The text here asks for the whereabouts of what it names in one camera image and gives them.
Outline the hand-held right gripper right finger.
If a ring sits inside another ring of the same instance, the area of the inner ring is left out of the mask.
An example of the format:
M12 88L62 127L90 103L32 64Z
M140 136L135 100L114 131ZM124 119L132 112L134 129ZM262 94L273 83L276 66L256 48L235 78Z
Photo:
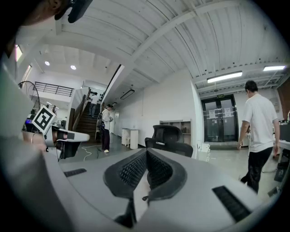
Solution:
M187 180L172 198L152 201L137 232L254 232L276 202L261 201L249 187L212 164L167 151L182 165Z

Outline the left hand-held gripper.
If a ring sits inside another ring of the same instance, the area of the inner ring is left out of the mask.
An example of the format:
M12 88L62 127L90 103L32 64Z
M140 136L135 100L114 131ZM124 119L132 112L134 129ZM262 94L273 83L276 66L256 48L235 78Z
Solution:
M54 125L56 115L42 106L32 120L32 124L44 136L46 152L55 155L58 160L74 157L81 142L90 140L89 134L64 130Z

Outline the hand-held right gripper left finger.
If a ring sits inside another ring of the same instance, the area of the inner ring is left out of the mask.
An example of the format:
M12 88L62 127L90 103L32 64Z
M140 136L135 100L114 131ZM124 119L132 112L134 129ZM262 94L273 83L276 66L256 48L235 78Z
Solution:
M58 232L149 232L148 214L135 220L134 190L120 178L145 163L145 149L66 164L45 154L42 220Z

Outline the black office chair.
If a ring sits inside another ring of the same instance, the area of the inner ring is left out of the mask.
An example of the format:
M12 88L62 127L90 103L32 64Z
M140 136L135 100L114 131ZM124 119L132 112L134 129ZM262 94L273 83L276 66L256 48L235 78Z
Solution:
M182 131L175 126L154 125L152 138L145 138L146 148L155 148L191 158L193 147L184 142Z

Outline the person's left forearm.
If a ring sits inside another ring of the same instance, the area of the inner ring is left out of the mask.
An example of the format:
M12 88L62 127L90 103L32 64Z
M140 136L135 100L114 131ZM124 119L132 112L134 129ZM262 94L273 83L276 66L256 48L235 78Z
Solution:
M42 134L22 131L22 137L23 141L30 143L40 151L42 152L46 151L47 145L45 143L45 139Z

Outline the wooden staircase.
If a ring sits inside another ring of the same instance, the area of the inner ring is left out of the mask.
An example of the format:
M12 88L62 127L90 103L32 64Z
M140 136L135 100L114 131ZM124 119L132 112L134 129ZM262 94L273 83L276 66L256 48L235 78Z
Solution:
M90 136L89 142L100 144L101 134L97 128L97 117L101 112L100 101L97 100L94 111L89 112L93 91L89 87L73 91L68 106L68 120L66 129L85 133Z

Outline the white side table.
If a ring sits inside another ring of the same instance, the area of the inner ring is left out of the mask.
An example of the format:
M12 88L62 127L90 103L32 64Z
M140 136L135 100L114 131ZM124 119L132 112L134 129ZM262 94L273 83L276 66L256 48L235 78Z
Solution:
M121 144L129 148L130 141L131 141L131 130L128 128L122 128L121 129Z

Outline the black metal railing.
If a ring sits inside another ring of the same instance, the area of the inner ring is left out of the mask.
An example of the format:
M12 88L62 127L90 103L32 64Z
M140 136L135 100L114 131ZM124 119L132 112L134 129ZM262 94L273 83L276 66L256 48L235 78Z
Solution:
M39 92L47 92L51 94L71 97L73 93L73 88L64 87L60 85L48 84L44 82L35 82L34 89Z

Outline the white cylindrical bin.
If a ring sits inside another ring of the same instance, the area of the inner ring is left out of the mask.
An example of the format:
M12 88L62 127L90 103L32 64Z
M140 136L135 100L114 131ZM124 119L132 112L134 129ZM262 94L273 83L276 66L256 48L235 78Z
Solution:
M138 140L139 140L139 131L138 130L131 130L130 131L130 148L132 150L138 148Z

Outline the black-framed pendant lamp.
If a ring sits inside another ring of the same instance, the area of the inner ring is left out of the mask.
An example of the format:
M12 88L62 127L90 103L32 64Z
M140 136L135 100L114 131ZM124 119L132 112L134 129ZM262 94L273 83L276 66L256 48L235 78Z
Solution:
M135 91L133 89L128 90L126 93L124 93L120 99L121 100L125 100L126 98L128 98L129 96L131 96L132 94L134 94Z

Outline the black standing fan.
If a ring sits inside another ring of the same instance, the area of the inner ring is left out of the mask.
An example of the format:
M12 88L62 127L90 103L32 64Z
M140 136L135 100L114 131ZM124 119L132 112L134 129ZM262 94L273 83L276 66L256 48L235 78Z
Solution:
M32 101L33 110L35 113L37 113L41 108L41 104L36 86L30 81L20 82L18 86L22 92Z

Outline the wooden shelf unit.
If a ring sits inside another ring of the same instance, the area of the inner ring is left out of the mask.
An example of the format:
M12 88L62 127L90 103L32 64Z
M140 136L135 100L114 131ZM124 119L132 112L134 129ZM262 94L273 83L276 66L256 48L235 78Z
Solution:
M159 124L178 127L184 136L184 143L192 145L192 119L159 121Z

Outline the black glass double door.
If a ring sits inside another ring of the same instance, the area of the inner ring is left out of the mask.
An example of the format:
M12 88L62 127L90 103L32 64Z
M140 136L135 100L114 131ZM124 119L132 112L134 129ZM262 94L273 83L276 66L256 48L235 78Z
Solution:
M234 96L209 98L201 101L204 120L204 141L213 143L238 141L238 116ZM224 108L231 108L232 117L223 117ZM208 111L215 110L216 119L209 119Z

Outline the long white workbench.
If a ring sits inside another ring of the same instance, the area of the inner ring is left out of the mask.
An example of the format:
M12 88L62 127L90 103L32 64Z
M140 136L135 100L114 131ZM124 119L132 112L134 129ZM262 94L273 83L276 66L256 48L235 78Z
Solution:
M290 151L290 142L284 141L284 140L280 140L278 147L279 147L278 150L273 154L273 159L277 160L278 163L280 163L281 159L282 159L283 150Z

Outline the long ceiling tube light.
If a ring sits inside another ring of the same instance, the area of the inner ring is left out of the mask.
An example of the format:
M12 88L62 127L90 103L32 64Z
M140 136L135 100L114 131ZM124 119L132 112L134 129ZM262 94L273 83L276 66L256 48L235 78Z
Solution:
M237 78L237 77L241 77L242 75L243 75L243 72L239 71L239 72L229 73L226 75L211 77L211 78L207 79L207 83L213 83L213 82L219 82L219 81L223 81L223 80L227 80L227 79L231 79L231 78Z

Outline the rectangular ceiling panel light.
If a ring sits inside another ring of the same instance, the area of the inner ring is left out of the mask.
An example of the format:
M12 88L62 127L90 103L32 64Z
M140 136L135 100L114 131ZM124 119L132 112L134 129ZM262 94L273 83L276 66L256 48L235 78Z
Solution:
M265 66L263 68L264 72L269 72L269 71L280 71L285 69L285 65L277 65L277 66Z

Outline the white frame rack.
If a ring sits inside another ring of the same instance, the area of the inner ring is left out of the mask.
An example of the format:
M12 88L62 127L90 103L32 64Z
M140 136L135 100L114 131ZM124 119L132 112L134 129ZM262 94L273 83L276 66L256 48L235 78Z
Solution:
M208 163L209 158L210 158L210 144L201 143L201 145L198 147L197 159Z

